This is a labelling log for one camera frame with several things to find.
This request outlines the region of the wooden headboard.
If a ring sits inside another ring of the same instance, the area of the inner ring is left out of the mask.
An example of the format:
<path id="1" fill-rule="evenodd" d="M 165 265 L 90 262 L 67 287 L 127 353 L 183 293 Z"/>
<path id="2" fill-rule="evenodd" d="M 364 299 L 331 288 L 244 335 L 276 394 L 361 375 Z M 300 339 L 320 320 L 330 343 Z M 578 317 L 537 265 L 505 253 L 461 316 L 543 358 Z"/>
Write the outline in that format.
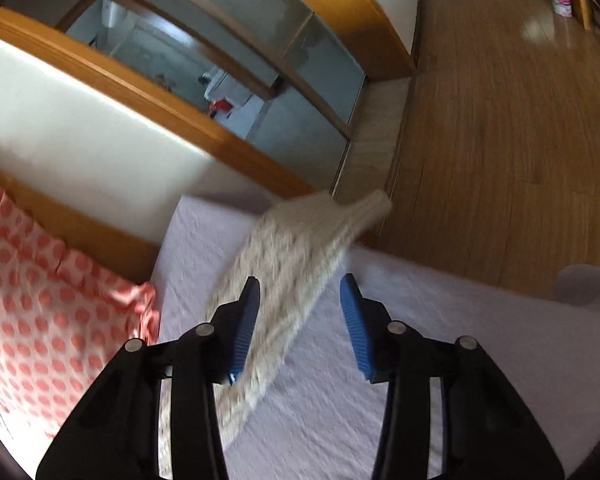
<path id="1" fill-rule="evenodd" d="M 30 188 L 0 169 L 0 188 L 43 229 L 135 284 L 147 282 L 160 245 L 121 231 Z"/>

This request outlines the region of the wooden door frame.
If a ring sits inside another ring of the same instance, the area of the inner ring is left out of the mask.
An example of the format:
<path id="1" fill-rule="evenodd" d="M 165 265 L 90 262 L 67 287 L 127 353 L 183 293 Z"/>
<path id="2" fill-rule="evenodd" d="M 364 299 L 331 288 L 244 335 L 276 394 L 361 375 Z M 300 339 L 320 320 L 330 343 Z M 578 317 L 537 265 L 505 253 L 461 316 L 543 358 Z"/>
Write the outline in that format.
<path id="1" fill-rule="evenodd" d="M 341 174 L 366 71 L 301 0 L 6 0 L 207 114 L 319 190 Z"/>

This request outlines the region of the pink polka dot pillow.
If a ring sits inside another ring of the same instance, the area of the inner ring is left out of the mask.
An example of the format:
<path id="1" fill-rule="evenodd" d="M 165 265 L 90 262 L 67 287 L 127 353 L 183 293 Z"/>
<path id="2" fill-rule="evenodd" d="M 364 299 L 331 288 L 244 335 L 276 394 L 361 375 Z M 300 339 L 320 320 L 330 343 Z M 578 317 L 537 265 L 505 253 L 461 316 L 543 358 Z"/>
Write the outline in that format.
<path id="1" fill-rule="evenodd" d="M 156 342 L 155 296 L 48 234 L 0 188 L 0 411 L 57 434 L 125 341 Z"/>

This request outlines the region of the beige cable-knit sweater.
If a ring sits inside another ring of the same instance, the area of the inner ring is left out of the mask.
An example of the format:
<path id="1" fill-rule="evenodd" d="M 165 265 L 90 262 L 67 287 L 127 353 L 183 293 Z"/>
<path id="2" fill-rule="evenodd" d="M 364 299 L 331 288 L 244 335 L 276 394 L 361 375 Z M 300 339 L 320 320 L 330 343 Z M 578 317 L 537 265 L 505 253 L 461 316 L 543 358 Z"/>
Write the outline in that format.
<path id="1" fill-rule="evenodd" d="M 261 305 L 245 370 L 213 390 L 235 479 L 366 479 L 373 469 L 384 390 L 355 378 L 338 304 L 346 251 L 384 218 L 376 191 L 349 205 L 327 193 L 249 206 L 183 197 L 151 279 L 170 340 L 237 299 L 257 278 Z"/>

